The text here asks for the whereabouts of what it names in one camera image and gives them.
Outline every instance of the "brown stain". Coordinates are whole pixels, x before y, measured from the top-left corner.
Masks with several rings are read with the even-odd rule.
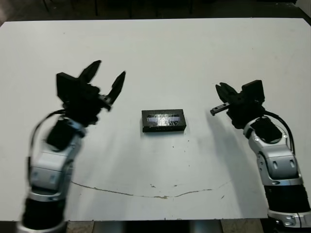
[[[152,198],[161,198],[161,199],[167,199],[167,198],[170,198],[170,197],[168,197],[168,196],[154,196],[154,197],[152,197]]]
[[[141,195],[134,195],[134,194],[129,194],[129,193],[121,193],[121,192],[116,192],[116,191],[111,191],[111,190],[106,190],[106,189],[100,189],[100,188],[96,188],[96,187],[90,187],[90,186],[86,186],[86,185],[83,185],[83,184],[79,184],[79,183],[76,183],[76,182],[73,182],[71,181],[71,183],[77,185],[77,186],[80,186],[80,187],[83,187],[83,188],[89,188],[89,189],[94,189],[94,190],[97,190],[97,191],[102,191],[102,192],[108,192],[108,193],[115,193],[115,194],[122,194],[122,195],[126,195],[126,196],[132,196],[132,197],[139,197],[139,198],[160,198],[160,199],[168,199],[168,198],[178,198],[178,197],[181,197],[183,195],[186,195],[186,194],[191,194],[191,193],[199,193],[199,192],[205,192],[205,191],[212,191],[212,190],[217,190],[223,186],[225,186],[226,184],[230,183],[232,180],[220,185],[218,188],[215,188],[215,189],[202,189],[202,190],[196,190],[196,191],[190,191],[190,192],[186,192],[186,193],[182,193],[182,194],[179,194],[177,196],[141,196]]]

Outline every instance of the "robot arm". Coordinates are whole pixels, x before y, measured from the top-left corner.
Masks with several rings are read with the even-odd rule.
[[[73,163],[89,124],[95,124],[96,115],[111,105],[121,92],[125,72],[120,74],[106,96],[99,95],[99,88],[89,82],[95,76],[101,61],[88,66],[78,78],[59,73],[57,95],[64,103],[64,110],[48,115],[61,114],[55,126],[41,142],[40,154],[32,161],[34,136],[30,147],[28,178],[30,190],[25,202],[22,220],[17,224],[18,233],[63,233],[66,231],[64,209]]]
[[[263,107],[261,81],[253,81],[237,93],[225,83],[216,86],[224,104],[213,108],[212,115],[223,110],[237,129],[243,129],[249,146],[257,156],[257,165],[264,185],[269,210],[277,228],[310,228],[311,210],[303,185],[302,175],[294,153],[294,140],[286,123]],[[266,115],[276,117],[284,124],[288,135]]]

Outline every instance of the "white tabletop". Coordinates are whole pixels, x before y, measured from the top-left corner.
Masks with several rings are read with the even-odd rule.
[[[267,110],[290,125],[311,197],[311,30],[302,19],[223,18],[8,22],[0,28],[0,220],[18,220],[29,135],[61,107],[55,74],[102,65],[105,94],[123,91],[88,128],[75,162],[70,220],[266,217],[256,157],[215,84],[263,80]],[[141,110],[184,109],[184,133],[141,132]],[[46,130],[55,119],[48,121]]]

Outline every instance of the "small black box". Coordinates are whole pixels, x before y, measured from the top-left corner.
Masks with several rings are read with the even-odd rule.
[[[182,109],[142,110],[142,131],[184,131],[186,121]]]

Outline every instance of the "dark floor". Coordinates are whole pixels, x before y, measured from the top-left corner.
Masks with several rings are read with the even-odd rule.
[[[45,0],[46,8],[43,0],[0,0],[0,25],[4,21],[24,20],[193,17],[303,17],[311,23],[300,8],[289,0],[284,1],[286,0]]]

